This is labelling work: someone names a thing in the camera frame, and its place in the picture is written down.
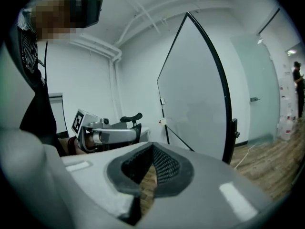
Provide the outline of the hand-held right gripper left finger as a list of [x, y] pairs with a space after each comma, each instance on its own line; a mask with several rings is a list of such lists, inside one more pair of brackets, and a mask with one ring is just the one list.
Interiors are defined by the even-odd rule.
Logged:
[[126, 229], [73, 179], [55, 147], [19, 129], [0, 128], [0, 170], [25, 207], [11, 218], [24, 229]]

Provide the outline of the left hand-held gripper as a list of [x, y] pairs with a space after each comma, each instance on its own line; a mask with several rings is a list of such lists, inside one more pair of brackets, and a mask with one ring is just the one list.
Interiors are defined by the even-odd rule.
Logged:
[[135, 141], [140, 137], [140, 131], [137, 128], [115, 129], [109, 127], [108, 118], [101, 118], [78, 109], [71, 128], [76, 135], [79, 148], [83, 152], [94, 152], [97, 149], [86, 146], [86, 131], [92, 135], [94, 142], [98, 144], [126, 143]]

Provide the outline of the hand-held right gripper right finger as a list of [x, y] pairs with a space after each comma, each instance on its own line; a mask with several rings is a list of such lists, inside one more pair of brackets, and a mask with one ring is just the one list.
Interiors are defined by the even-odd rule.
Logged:
[[155, 198], [142, 229], [245, 229], [272, 204], [265, 192], [225, 162], [162, 146], [187, 158], [194, 176], [179, 195]]

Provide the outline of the white board black frame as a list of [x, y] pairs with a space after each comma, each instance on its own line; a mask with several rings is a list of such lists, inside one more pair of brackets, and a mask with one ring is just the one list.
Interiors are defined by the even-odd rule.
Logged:
[[157, 78], [167, 129], [188, 149], [230, 163], [237, 119], [219, 55], [187, 12]]

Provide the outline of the person's left hand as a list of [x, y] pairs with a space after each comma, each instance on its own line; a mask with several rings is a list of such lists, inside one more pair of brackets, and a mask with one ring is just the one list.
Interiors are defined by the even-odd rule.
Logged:
[[92, 133], [86, 133], [84, 135], [84, 142], [85, 142], [85, 147], [89, 151], [95, 150], [95, 142], [93, 140]]

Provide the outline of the black office chair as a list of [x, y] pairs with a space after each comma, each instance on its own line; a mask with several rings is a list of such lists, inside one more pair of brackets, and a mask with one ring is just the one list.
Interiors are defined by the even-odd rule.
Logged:
[[141, 118], [142, 118], [142, 113], [138, 113], [132, 117], [123, 116], [120, 118], [121, 123], [132, 122], [132, 124], [133, 124], [132, 129], [135, 129], [135, 131], [136, 131], [136, 139], [134, 141], [130, 142], [130, 144], [137, 144], [140, 141], [142, 124], [141, 123], [137, 124], [137, 121], [140, 120]]

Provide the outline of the white office desk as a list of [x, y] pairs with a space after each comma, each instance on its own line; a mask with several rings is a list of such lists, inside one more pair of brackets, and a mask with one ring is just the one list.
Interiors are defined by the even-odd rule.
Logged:
[[148, 127], [141, 128], [139, 142], [150, 142], [150, 129]]

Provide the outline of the red wrist bands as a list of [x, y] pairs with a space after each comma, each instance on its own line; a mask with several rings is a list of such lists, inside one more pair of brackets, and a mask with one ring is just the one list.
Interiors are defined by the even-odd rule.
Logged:
[[77, 155], [76, 148], [75, 148], [75, 140], [77, 139], [76, 136], [69, 138], [67, 143], [67, 149], [70, 156]]

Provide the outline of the white easel board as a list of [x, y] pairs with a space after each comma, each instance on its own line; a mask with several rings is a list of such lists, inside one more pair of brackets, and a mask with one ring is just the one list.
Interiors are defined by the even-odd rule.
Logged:
[[68, 138], [68, 130], [65, 121], [62, 93], [49, 94], [52, 112], [56, 121], [56, 134], [58, 138]]

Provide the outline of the person's black garment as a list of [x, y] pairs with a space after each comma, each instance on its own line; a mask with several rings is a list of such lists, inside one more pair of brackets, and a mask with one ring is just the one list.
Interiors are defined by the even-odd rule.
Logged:
[[34, 134], [43, 144], [54, 146], [60, 156], [66, 156], [66, 152], [56, 134], [56, 121], [49, 100], [47, 84], [42, 77], [26, 74], [23, 67], [20, 35], [16, 23], [13, 24], [8, 36], [5, 38], [5, 43], [17, 69], [35, 92], [34, 98], [24, 114], [20, 129]]

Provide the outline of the frosted glass door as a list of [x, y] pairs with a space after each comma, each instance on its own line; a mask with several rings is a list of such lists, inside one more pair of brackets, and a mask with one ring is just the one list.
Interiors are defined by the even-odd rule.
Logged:
[[[270, 143], [276, 139], [280, 117], [278, 79], [271, 55], [263, 39], [255, 34], [231, 38], [244, 68], [249, 91], [250, 127], [248, 143]], [[260, 98], [250, 102], [251, 97]]]

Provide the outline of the person's striped shirt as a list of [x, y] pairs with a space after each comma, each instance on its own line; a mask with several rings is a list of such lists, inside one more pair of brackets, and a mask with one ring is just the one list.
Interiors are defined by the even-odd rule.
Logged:
[[38, 64], [37, 34], [31, 22], [31, 9], [21, 9], [17, 20], [18, 33], [20, 35], [21, 61], [26, 74], [41, 77]]

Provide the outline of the white wall pipes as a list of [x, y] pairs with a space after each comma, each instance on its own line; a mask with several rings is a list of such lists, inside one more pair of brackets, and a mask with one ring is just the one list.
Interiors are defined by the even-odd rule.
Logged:
[[85, 33], [79, 34], [76, 36], [76, 38], [71, 39], [69, 44], [87, 49], [90, 52], [94, 52], [105, 58], [108, 58], [112, 105], [114, 107], [116, 120], [119, 121], [121, 115], [123, 114], [120, 78], [118, 72], [119, 63], [122, 59], [122, 51], [108, 42]]

